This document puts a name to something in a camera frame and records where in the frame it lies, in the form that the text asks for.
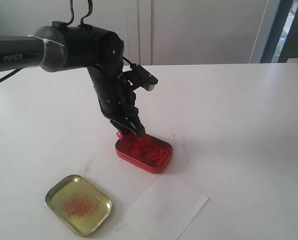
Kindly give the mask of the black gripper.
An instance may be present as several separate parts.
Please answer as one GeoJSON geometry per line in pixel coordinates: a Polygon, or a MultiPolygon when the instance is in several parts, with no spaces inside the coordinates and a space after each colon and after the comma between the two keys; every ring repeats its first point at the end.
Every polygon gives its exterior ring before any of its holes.
{"type": "Polygon", "coordinates": [[[138,111],[134,106],[126,107],[126,82],[123,75],[123,64],[114,63],[107,67],[96,65],[87,67],[100,109],[105,118],[121,133],[131,131],[136,137],[146,133],[138,111]]]}

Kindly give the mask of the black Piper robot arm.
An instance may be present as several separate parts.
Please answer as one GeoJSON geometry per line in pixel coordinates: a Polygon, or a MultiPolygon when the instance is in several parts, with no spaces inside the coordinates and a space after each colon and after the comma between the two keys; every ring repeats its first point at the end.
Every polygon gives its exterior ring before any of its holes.
{"type": "Polygon", "coordinates": [[[102,114],[120,132],[145,133],[136,95],[123,71],[124,42],[112,31],[89,24],[54,21],[30,36],[0,36],[0,72],[41,67],[54,73],[86,68],[102,114]]]}

